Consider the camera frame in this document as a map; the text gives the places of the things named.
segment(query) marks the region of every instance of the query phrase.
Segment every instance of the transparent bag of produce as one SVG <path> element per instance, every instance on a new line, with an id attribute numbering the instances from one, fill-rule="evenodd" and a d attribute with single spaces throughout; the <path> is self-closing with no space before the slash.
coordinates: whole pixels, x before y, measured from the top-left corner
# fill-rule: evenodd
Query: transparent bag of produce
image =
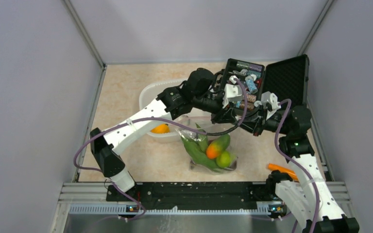
<path id="1" fill-rule="evenodd" d="M 218 133 L 232 127 L 231 124 L 212 124 L 210 117 L 181 118 L 179 123 L 206 133 Z M 177 127 L 175 129 L 190 156 L 190 170 L 223 174 L 237 168 L 237 155 L 231 146 L 231 136 L 206 136 Z"/>

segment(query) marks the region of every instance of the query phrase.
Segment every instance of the white bowl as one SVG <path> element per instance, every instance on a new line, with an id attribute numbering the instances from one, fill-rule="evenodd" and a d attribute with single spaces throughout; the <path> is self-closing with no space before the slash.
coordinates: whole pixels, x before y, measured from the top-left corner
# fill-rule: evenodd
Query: white bowl
<path id="1" fill-rule="evenodd" d="M 156 82 L 145 87 L 139 96 L 139 109 L 142 110 L 146 107 L 153 99 L 155 99 L 159 93 L 161 93 L 165 88 L 180 85 L 185 79 L 176 79 L 169 81 Z M 193 108 L 192 111 L 186 114 L 188 117 L 210 117 L 211 114 L 204 112 L 202 110 Z M 181 138 L 177 132 L 174 131 L 173 127 L 170 125 L 171 132 L 169 133 L 152 133 L 147 134 L 153 137 L 156 141 L 160 143 L 176 142 Z"/>

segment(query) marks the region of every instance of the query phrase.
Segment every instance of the white wall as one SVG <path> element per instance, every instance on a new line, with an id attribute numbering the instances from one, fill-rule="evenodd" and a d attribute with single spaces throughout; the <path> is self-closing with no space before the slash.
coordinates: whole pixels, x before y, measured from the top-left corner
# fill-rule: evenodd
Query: white wall
<path id="1" fill-rule="evenodd" d="M 324 150 L 361 228 L 373 232 L 373 1 L 337 1 L 307 54 Z"/>
<path id="2" fill-rule="evenodd" d="M 106 63 L 295 56 L 326 1 L 72 0 Z"/>
<path id="3" fill-rule="evenodd" d="M 47 232 L 100 67 L 59 0 L 0 0 L 0 232 Z"/>

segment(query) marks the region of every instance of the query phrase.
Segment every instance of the beige tabletop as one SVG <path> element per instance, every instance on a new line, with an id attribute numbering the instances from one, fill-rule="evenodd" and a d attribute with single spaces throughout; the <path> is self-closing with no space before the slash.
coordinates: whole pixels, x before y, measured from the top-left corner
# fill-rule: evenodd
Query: beige tabletop
<path id="1" fill-rule="evenodd" d="M 257 62 L 267 65 L 268 62 Z M 139 64 L 108 66 L 102 85 L 93 128 L 104 130 L 117 125 L 139 111 L 138 98 L 147 85 L 164 80 L 187 79 L 199 67 L 212 72 L 226 63 Z M 317 152 L 311 132 L 308 138 Z M 274 147 L 274 133 L 264 131 L 255 137 L 241 128 L 231 133 L 231 145 L 239 145 L 237 169 L 227 174 L 212 175 L 189 170 L 189 156 L 179 142 L 158 143 L 144 135 L 121 154 L 129 172 L 137 182 L 210 182 L 265 181 L 271 171 L 268 163 L 288 167 Z M 87 148 L 83 166 L 98 167 Z M 96 171 L 81 171 L 79 181 L 104 181 Z"/>

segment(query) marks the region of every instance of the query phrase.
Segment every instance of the robotic arm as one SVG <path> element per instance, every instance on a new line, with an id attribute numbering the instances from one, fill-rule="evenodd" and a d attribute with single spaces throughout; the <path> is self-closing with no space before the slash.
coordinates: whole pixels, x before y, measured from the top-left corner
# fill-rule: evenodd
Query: robotic arm
<path id="1" fill-rule="evenodd" d="M 223 80 L 223 86 L 216 88 L 217 77 L 209 70 L 199 68 L 192 72 L 187 81 L 179 86 L 166 88 L 147 107 L 123 121 L 127 126 L 111 131 L 91 143 L 91 151 L 105 177 L 114 182 L 123 192 L 135 186 L 135 181 L 128 172 L 119 155 L 138 138 L 161 124 L 154 120 L 175 120 L 192 108 L 210 112 L 212 123 L 237 123 L 240 117 L 233 102 L 243 99 L 245 93 L 235 85 L 236 76 Z M 277 112 L 281 106 L 274 93 L 262 93 L 260 100 L 254 103 L 254 109 L 245 116 L 241 128 L 258 136 L 263 130 L 276 131 L 282 115 Z M 286 173 L 273 171 L 267 180 L 272 194 L 282 199 L 294 214 L 302 228 L 308 230 L 314 216 L 316 204 L 314 182 L 320 195 L 318 223 L 314 232 L 358 232 L 354 218 L 347 218 L 334 201 L 318 170 L 314 151 L 306 136 L 311 127 L 311 113 L 305 106 L 294 107 L 285 119 L 280 133 L 280 149 L 300 163 L 312 175 L 313 181 L 293 162 L 289 166 L 294 170 L 304 191 L 304 195 Z M 101 131 L 96 128 L 91 137 Z"/>

